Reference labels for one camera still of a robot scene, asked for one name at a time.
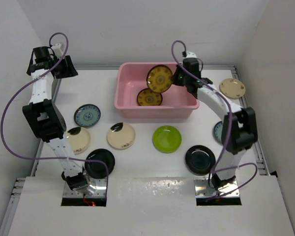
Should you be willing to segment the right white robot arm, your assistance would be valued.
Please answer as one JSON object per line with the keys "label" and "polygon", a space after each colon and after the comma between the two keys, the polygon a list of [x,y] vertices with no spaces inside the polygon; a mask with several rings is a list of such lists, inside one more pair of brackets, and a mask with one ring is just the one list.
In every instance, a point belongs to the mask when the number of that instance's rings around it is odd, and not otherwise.
{"label": "right white robot arm", "polygon": [[218,190],[234,181],[242,157],[258,140],[256,115],[252,108],[244,108],[221,94],[210,79],[201,76],[200,66],[202,62],[196,56],[185,56],[177,64],[172,83],[186,87],[222,121],[223,148],[210,171],[211,186]]}

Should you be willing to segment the yellow patterned plate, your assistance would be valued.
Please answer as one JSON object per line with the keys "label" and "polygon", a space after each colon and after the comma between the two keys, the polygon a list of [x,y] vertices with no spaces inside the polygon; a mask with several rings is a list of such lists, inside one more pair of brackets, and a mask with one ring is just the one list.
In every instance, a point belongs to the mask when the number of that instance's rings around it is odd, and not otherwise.
{"label": "yellow patterned plate", "polygon": [[166,65],[156,65],[147,73],[147,87],[155,93],[164,93],[172,85],[173,73]]}
{"label": "yellow patterned plate", "polygon": [[149,88],[145,88],[137,94],[137,103],[139,106],[160,106],[162,102],[162,94],[153,92]]}

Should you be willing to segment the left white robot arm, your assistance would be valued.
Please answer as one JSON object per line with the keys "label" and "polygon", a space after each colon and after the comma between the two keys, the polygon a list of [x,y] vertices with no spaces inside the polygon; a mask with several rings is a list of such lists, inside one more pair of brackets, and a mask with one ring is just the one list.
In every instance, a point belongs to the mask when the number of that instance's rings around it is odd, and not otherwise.
{"label": "left white robot arm", "polygon": [[82,193],[89,185],[84,167],[73,160],[74,152],[65,133],[65,119],[53,101],[54,80],[78,74],[64,50],[61,43],[33,49],[27,70],[33,80],[32,95],[22,111],[35,137],[45,142],[59,158],[63,168],[61,176],[70,190]]}

